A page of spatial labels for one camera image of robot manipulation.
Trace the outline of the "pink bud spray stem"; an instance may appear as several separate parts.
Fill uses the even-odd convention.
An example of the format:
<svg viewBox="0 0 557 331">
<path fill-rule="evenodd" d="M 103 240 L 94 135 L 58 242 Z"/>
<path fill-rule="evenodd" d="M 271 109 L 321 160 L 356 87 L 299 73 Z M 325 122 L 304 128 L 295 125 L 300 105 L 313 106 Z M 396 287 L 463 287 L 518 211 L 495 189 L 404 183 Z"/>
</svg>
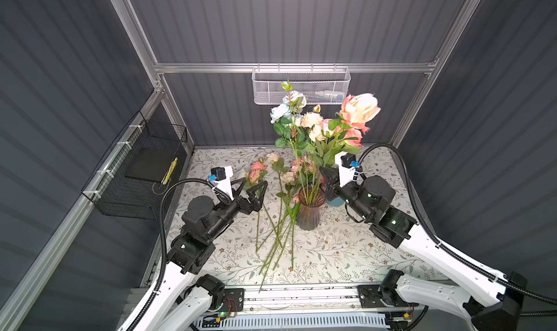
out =
<svg viewBox="0 0 557 331">
<path fill-rule="evenodd" d="M 256 186 L 257 184 L 261 183 L 264 179 L 266 174 L 268 173 L 267 165 L 265 165 L 266 159 L 260 158 L 258 161 L 254 162 L 251 165 L 248 176 L 248 185 L 249 188 Z M 255 238 L 255 252 L 259 251 L 259 239 L 260 239 L 260 225 L 261 225 L 261 212 L 258 211 L 257 215 L 257 222 L 256 222 L 256 238 Z"/>
</svg>

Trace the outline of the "small pink rose stem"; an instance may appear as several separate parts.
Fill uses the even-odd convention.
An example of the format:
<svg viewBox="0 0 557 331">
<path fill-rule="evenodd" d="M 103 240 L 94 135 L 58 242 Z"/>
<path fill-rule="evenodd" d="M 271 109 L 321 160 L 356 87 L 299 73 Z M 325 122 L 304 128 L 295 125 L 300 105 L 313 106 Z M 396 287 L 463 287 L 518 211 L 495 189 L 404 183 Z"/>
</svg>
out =
<svg viewBox="0 0 557 331">
<path fill-rule="evenodd" d="M 325 119 L 314 125 L 309 131 L 310 143 L 313 146 L 311 153 L 311 165 L 316 179 L 321 182 L 321 188 L 325 191 L 326 200 L 330 203 L 333 198 L 332 188 L 326 184 L 326 178 L 319 171 L 320 167 L 334 168 L 336 166 L 335 156 L 342 152 L 345 143 L 341 139 L 342 129 L 337 125 L 333 130 L 329 128 L 331 119 Z"/>
</svg>

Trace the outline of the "large pink rose stem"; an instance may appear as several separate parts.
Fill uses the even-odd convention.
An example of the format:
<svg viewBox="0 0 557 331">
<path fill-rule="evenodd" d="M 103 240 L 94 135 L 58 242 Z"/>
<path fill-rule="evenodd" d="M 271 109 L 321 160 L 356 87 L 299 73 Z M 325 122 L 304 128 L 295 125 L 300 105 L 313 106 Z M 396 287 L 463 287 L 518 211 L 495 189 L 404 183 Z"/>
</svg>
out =
<svg viewBox="0 0 557 331">
<path fill-rule="evenodd" d="M 363 147 L 362 139 L 369 130 L 366 124 L 373 120 L 380 110 L 377 98 L 369 93 L 349 95 L 343 100 L 337 117 L 329 122 L 331 130 L 337 125 L 341 126 L 341 139 L 345 143 L 342 152 L 354 155 L 360 152 Z"/>
</svg>

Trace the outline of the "white green rose spray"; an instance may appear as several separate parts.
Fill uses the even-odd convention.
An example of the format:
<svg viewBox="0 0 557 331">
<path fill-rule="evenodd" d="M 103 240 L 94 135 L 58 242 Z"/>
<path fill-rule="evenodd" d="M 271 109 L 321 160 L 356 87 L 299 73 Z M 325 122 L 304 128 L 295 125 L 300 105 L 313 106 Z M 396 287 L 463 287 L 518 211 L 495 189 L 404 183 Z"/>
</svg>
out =
<svg viewBox="0 0 557 331">
<path fill-rule="evenodd" d="M 298 181 L 301 190 L 305 189 L 306 181 L 303 171 L 303 156 L 307 146 L 308 135 L 301 126 L 302 111 L 307 105 L 307 100 L 299 91 L 294 90 L 289 81 L 282 82 L 285 91 L 282 103 L 271 109 L 271 125 L 278 134 L 275 142 L 277 147 L 289 147 L 294 153 L 294 162 L 297 166 Z"/>
</svg>

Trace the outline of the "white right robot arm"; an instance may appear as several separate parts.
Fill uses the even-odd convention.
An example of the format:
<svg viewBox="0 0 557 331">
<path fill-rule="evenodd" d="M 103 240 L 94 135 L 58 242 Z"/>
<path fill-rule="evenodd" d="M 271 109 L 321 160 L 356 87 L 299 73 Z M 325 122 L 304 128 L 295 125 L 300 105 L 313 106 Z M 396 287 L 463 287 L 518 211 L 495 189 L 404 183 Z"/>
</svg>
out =
<svg viewBox="0 0 557 331">
<path fill-rule="evenodd" d="M 471 322 L 476 330 L 516 330 L 522 318 L 556 316 L 555 310 L 524 311 L 525 298 L 549 305 L 555 305 L 556 299 L 529 291 L 522 275 L 493 269 L 439 239 L 418 207 L 413 216 L 394 207 L 395 190 L 379 176 L 366 177 L 363 161 L 363 157 L 339 152 L 334 167 L 320 168 L 326 199 L 342 199 L 350 219 L 369 224 L 377 239 L 428 263 L 451 284 L 391 269 L 374 290 L 359 287 L 362 306 L 376 301 L 391 308 L 422 305 L 424 310 L 439 309 Z"/>
</svg>

